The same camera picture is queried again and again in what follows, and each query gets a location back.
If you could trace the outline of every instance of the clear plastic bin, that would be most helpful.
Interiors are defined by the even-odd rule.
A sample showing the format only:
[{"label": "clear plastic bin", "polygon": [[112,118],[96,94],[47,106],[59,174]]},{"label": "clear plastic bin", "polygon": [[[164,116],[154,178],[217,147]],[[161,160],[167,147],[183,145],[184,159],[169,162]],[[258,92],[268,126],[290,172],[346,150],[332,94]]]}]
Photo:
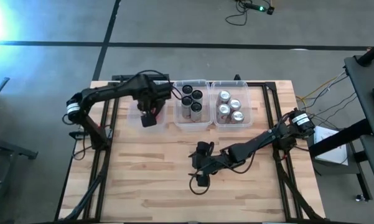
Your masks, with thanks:
[{"label": "clear plastic bin", "polygon": [[[166,83],[167,81],[155,81],[157,84]],[[162,107],[161,112],[156,116],[157,124],[151,127],[144,128],[141,122],[141,111],[137,108],[137,100],[130,102],[130,107],[127,112],[127,123],[130,128],[144,133],[161,133],[165,131],[167,123],[167,106],[170,101],[166,101]]]},{"label": "clear plastic bin", "polygon": [[[212,117],[218,131],[239,131],[250,127],[253,124],[253,112],[251,108],[250,92],[248,84],[244,81],[217,81],[213,82],[210,94],[210,106],[212,110]],[[216,102],[218,94],[226,90],[230,92],[231,99],[237,99],[241,102],[241,111],[245,116],[244,120],[240,124],[219,124],[216,118]]]},{"label": "clear plastic bin", "polygon": [[213,123],[212,113],[210,112],[210,84],[206,80],[184,80],[173,84],[180,92],[182,92],[181,89],[184,85],[190,85],[194,90],[200,90],[203,93],[202,119],[201,122],[185,119],[181,112],[181,101],[176,100],[174,105],[174,123],[183,131],[205,131]]}]

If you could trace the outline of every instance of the wooden table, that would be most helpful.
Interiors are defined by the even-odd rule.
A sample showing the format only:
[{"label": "wooden table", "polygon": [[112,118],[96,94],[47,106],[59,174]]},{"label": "wooden table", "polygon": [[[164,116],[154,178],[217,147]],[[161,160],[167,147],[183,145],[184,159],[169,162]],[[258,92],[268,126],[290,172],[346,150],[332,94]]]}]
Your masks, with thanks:
[{"label": "wooden table", "polygon": [[[284,114],[297,106],[292,82],[289,80],[275,82],[281,111]],[[107,83],[92,82],[91,87],[103,86]],[[170,102],[167,132],[142,134],[128,127],[126,115],[131,98],[122,98],[116,121],[101,221],[284,221],[271,146],[256,153],[253,165],[247,173],[238,175],[230,170],[221,170],[211,176],[210,190],[205,195],[194,195],[189,190],[188,173],[194,170],[188,155],[195,151],[198,141],[213,141],[215,143],[213,154],[216,154],[225,146],[246,142],[268,129],[263,91],[251,87],[250,93],[254,115],[253,125],[245,131],[235,133],[218,133],[214,124],[205,132],[183,133],[173,122],[174,102]],[[273,107],[272,96],[271,93],[269,94]],[[103,103],[97,103],[91,109],[90,116],[97,123],[100,122],[102,108]],[[276,118],[274,108],[272,112],[273,117]],[[298,143],[300,147],[307,147],[304,141]],[[80,141],[76,145],[76,150],[81,148]],[[87,150],[84,160],[72,162],[60,218],[68,215],[86,192],[93,155],[93,150]],[[295,149],[291,151],[291,158],[299,191],[310,206],[319,215],[325,217],[309,153]],[[248,162],[238,169],[245,169],[247,164]],[[295,217],[289,190],[288,200],[292,216]]]}]

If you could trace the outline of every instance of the can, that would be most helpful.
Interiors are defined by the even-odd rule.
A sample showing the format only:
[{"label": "can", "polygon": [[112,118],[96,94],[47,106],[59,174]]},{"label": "can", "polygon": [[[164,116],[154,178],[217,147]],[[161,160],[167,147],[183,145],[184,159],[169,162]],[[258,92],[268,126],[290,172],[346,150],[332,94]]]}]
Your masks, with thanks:
[{"label": "can", "polygon": [[245,119],[245,116],[241,111],[236,111],[231,115],[231,124],[240,124]]},{"label": "can", "polygon": [[227,124],[229,117],[230,117],[231,109],[228,105],[222,104],[217,108],[217,123],[219,124]]},{"label": "can", "polygon": [[194,89],[190,85],[184,85],[181,89],[182,96],[190,96]]},{"label": "can", "polygon": [[191,98],[194,102],[202,105],[203,93],[200,90],[194,90],[191,94]]},{"label": "can", "polygon": [[234,111],[238,111],[239,109],[241,109],[241,102],[239,100],[237,100],[237,99],[231,99],[228,102],[228,105],[230,106],[231,113],[233,113]]},{"label": "can", "polygon": [[191,121],[199,122],[202,119],[202,105],[200,103],[192,103],[191,105]]},{"label": "can", "polygon": [[181,99],[181,115],[185,119],[191,118],[192,98],[185,96]]},{"label": "can", "polygon": [[216,106],[220,106],[222,104],[227,104],[228,101],[230,100],[231,98],[231,93],[229,91],[220,91],[218,93],[218,97],[217,97],[217,102],[216,102]]}]

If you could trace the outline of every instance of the desk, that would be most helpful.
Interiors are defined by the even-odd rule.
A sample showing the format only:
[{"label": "desk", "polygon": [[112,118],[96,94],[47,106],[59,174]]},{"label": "desk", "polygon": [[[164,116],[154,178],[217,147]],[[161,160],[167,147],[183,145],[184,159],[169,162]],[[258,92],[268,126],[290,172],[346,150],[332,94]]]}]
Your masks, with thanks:
[{"label": "desk", "polygon": [[[91,87],[107,83],[92,82]],[[276,86],[282,113],[291,111],[297,106],[292,82],[276,81]],[[198,141],[213,141],[216,154],[225,146],[245,142],[268,129],[263,91],[250,87],[250,93],[254,123],[246,131],[237,133],[218,133],[214,125],[205,132],[182,133],[173,122],[174,102],[170,100],[167,132],[142,134],[128,127],[126,115],[131,98],[122,98],[117,114],[101,221],[284,221],[271,146],[256,153],[252,168],[246,174],[237,175],[230,170],[221,170],[212,176],[210,190],[205,195],[197,196],[189,190],[190,177],[187,174],[194,170],[188,155],[195,151]],[[90,111],[90,116],[97,123],[100,122],[103,105],[103,102],[97,103]],[[298,143],[301,147],[307,147],[304,141]],[[82,142],[77,142],[76,150],[82,147]],[[94,152],[89,150],[84,160],[72,161],[59,218],[66,217],[86,192],[93,155]],[[313,209],[324,217],[309,153],[293,150],[291,158],[297,187]],[[293,210],[289,191],[288,199]],[[93,197],[91,209],[94,211],[95,200],[96,197]]]}]

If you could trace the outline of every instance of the concrete floor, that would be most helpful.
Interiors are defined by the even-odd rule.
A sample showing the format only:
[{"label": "concrete floor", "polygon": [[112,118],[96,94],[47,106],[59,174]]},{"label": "concrete floor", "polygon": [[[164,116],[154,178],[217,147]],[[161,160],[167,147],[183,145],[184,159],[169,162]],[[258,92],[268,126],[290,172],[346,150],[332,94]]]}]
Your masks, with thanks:
[{"label": "concrete floor", "polygon": [[[115,0],[6,1],[0,3],[7,32],[2,40],[102,42]],[[274,0],[274,15],[249,13],[248,25],[224,21],[235,13],[231,0],[122,0],[112,42],[223,44],[374,45],[374,0]],[[73,127],[60,121],[65,102],[89,86],[100,47],[0,46],[0,138],[39,151],[35,161],[19,159],[0,221],[54,219],[74,141]],[[174,80],[292,80],[297,95],[308,94],[338,75],[343,59],[364,52],[313,50],[143,49],[110,47],[100,80],[144,69]],[[311,108],[324,110],[353,93],[348,79]],[[333,111],[323,114],[328,117]],[[363,118],[359,102],[329,120],[348,126]],[[363,163],[374,198],[374,177]],[[374,200],[357,203],[355,175],[317,176],[327,218],[374,223]]]}]

